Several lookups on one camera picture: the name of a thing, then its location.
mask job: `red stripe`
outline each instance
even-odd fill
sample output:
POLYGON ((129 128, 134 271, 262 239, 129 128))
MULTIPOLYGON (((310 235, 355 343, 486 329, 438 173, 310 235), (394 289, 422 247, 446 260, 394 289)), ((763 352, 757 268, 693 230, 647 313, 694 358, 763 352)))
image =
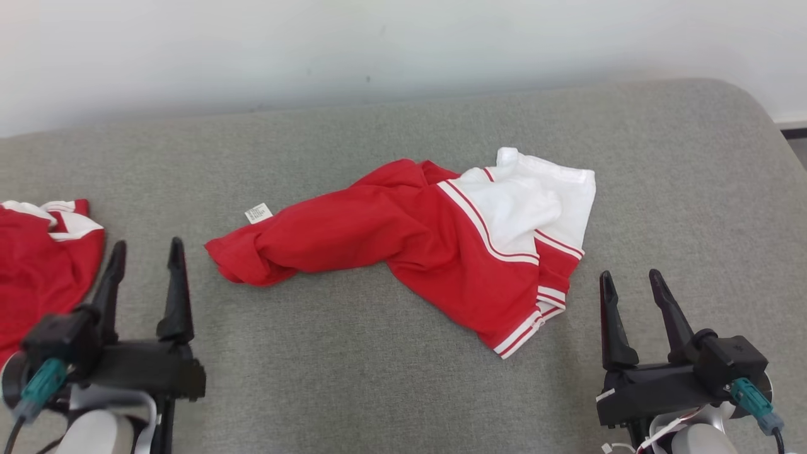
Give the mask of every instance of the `red stripe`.
POLYGON ((560 246, 566 247, 566 248, 571 249, 571 250, 573 250, 574 252, 576 252, 576 253, 578 253, 578 254, 580 254, 580 255, 583 255, 583 251, 581 251, 581 250, 579 250, 579 249, 577 249, 577 248, 571 247, 571 246, 569 246, 569 245, 567 245, 567 244, 563 244, 563 243, 559 242, 558 240, 556 240, 556 239, 554 239, 554 238, 552 238, 552 237, 547 236, 547 235, 546 235, 546 233, 543 233, 541 230, 535 229, 535 233, 537 233, 537 234, 541 235, 542 237, 546 238, 547 240, 549 240, 549 241, 551 241, 551 242, 557 243, 557 244, 559 244, 560 246))
POLYGON ((61 217, 62 213, 63 212, 57 211, 57 210, 53 210, 51 212, 48 212, 49 215, 56 218, 56 225, 53 227, 53 231, 52 231, 53 233, 70 233, 67 230, 67 225, 65 224, 65 220, 62 219, 62 217, 61 217))
POLYGON ((535 319, 535 322, 533 322, 533 325, 532 325, 532 326, 530 326, 528 330, 525 330, 523 333, 521 333, 521 336, 518 336, 518 337, 516 338, 516 340, 512 341, 512 343, 510 344, 510 347, 507 347, 507 348, 505 348, 504 350, 502 350, 502 352, 501 352, 501 353, 499 353, 499 356, 502 356, 502 355, 506 354, 508 351, 510 351, 510 349, 512 348, 512 346, 516 345, 516 344, 518 343, 518 341, 520 341, 520 340, 521 340, 521 338, 523 338, 524 336, 526 336, 526 335, 527 335, 527 333, 529 333, 530 331, 535 330, 535 325, 536 325, 536 324, 538 324, 538 322, 539 322, 540 320, 541 320, 541 317, 536 318, 536 319, 535 319))
POLYGON ((556 301, 556 302, 558 302, 558 303, 560 303, 560 304, 562 304, 562 305, 564 305, 564 306, 566 305, 566 302, 564 302, 563 300, 560 300, 560 299, 558 299, 558 298, 555 298, 555 297, 554 297, 554 296, 552 296, 552 295, 546 295, 545 293, 541 293, 541 292, 538 292, 538 295, 539 295, 539 296, 543 296, 543 297, 545 297, 545 298, 549 298, 550 300, 552 300, 552 301, 556 301))
POLYGON ((460 192, 460 190, 457 189, 457 187, 454 186, 449 180, 446 180, 445 182, 448 183, 449 186, 451 186, 459 194, 459 196, 462 197, 462 199, 466 201, 466 203, 468 203, 468 206, 470 206, 470 209, 474 210, 474 213, 479 218, 479 221, 482 222, 482 228, 485 229, 485 235, 487 235, 487 244, 491 247, 491 249, 494 252, 496 252, 498 255, 502 255, 504 257, 531 257, 533 259, 540 260, 537 255, 530 255, 530 254, 502 254, 501 252, 496 250, 495 247, 493 247, 493 242, 491 242, 491 234, 490 234, 490 232, 487 231, 487 225, 485 225, 485 220, 482 218, 482 216, 479 214, 479 212, 476 211, 476 207, 470 202, 470 200, 468 200, 467 197, 465 197, 465 194, 462 194, 460 192))

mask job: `gray couch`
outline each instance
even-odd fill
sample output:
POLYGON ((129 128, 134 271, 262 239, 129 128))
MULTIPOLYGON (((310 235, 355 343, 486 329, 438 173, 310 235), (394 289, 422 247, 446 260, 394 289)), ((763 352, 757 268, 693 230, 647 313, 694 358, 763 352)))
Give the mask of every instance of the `gray couch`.
MULTIPOLYGON (((178 407, 175 452, 600 452, 598 275, 611 270, 644 362, 667 341, 657 267, 693 328, 744 334, 771 361, 784 438, 807 452, 807 173, 746 92, 709 80, 477 99, 253 113, 31 134, 0 141, 0 200, 87 198, 129 245, 124 338, 153 336, 169 241, 186 244, 193 347, 207 397, 178 407), (352 183, 398 158, 453 170, 515 146, 596 171, 569 309, 502 360, 382 264, 231 284, 205 241, 352 183)), ((0 412, 3 427, 10 427, 0 412)), ((740 452, 774 452, 750 418, 740 452)), ((61 433, 23 430, 15 452, 61 433)))

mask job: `sleeve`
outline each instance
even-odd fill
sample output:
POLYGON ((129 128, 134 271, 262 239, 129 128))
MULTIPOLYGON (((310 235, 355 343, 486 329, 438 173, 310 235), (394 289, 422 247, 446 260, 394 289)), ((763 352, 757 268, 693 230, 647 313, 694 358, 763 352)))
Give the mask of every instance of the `sleeve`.
POLYGON ((433 234, 412 214, 431 178, 424 165, 392 162, 345 190, 293 205, 205 247, 222 275, 252 285, 276 284, 297 271, 363 267, 388 259, 413 237, 433 234))

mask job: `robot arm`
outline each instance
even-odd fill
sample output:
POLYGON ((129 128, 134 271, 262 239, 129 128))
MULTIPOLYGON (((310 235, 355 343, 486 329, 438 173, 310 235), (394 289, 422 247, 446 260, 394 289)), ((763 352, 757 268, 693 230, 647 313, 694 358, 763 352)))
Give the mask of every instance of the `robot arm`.
POLYGON ((650 286, 670 343, 665 364, 639 363, 622 326, 611 274, 600 276, 606 371, 597 398, 600 424, 626 428, 636 453, 734 454, 723 420, 750 411, 784 453, 784 424, 770 404, 767 359, 742 336, 719 338, 709 329, 693 333, 659 271, 650 270, 650 286))
POLYGON ((182 240, 171 242, 165 316, 153 341, 119 341, 115 332, 125 263, 126 243, 118 242, 92 302, 66 315, 45 315, 3 368, 2 398, 15 409, 16 431, 43 408, 67 418, 59 454, 170 454, 175 402, 204 397, 207 376, 189 345, 194 327, 182 240), (58 378, 59 386, 37 402, 32 396, 40 389, 31 389, 42 374, 58 378), (111 411, 132 405, 145 407, 148 421, 111 411))

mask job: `baseboard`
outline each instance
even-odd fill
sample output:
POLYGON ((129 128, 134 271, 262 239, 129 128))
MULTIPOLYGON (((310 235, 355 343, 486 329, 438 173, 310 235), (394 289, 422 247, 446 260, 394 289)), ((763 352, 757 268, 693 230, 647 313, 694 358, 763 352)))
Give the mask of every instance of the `baseboard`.
POLYGON ((782 135, 787 140, 804 139, 807 137, 807 128, 782 129, 782 135))

